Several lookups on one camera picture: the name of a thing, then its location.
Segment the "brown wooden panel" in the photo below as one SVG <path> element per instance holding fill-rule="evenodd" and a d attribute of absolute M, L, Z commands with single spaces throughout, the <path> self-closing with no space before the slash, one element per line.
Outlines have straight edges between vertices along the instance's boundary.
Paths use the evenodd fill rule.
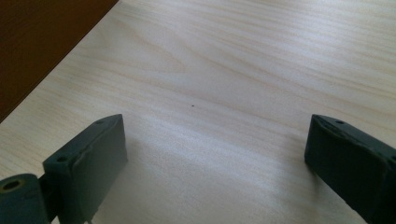
<path fill-rule="evenodd" d="M 0 1 L 0 121 L 116 2 Z"/>

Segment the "wood grain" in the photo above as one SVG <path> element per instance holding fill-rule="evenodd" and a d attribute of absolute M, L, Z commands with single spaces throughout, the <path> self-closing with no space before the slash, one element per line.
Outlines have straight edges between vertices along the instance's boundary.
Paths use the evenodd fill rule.
<path fill-rule="evenodd" d="M 0 122 L 116 2 L 0 2 Z"/>
<path fill-rule="evenodd" d="M 395 11 L 121 1 L 0 124 L 0 177 L 41 175 L 56 149 L 121 113 L 130 162 L 95 224 L 364 223 L 309 172 L 304 146 L 316 113 L 396 147 Z"/>

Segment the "light wood surface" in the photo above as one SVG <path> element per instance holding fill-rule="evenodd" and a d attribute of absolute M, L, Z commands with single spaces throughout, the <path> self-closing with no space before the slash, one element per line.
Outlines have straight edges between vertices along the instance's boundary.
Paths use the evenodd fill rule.
<path fill-rule="evenodd" d="M 0 124 L 0 177 L 121 113 L 95 224 L 364 223 L 304 146 L 315 113 L 396 147 L 395 36 L 393 0 L 121 1 Z"/>

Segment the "tabletop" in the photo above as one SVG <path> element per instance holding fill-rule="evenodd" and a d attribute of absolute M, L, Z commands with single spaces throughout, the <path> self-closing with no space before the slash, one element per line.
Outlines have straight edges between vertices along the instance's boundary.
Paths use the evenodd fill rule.
<path fill-rule="evenodd" d="M 0 124 L 0 178 L 42 175 L 89 124 L 122 114 L 129 162 L 95 224 L 364 223 L 304 148 L 312 114 L 396 147 L 395 12 L 122 0 Z"/>

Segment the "screw hole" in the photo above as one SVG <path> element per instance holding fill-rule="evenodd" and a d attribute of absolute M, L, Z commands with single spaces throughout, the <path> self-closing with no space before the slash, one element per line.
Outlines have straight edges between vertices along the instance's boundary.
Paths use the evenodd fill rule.
<path fill-rule="evenodd" d="M 19 181 L 19 180 L 11 181 L 11 182 L 9 182 L 9 183 L 7 183 L 6 185 L 3 186 L 3 190 L 15 189 L 20 184 L 21 184 L 21 181 Z"/>
<path fill-rule="evenodd" d="M 56 160 L 56 161 L 58 161 L 58 162 L 67 161 L 67 158 L 66 158 L 66 157 L 60 157 L 60 158 L 58 158 L 58 160 Z"/>

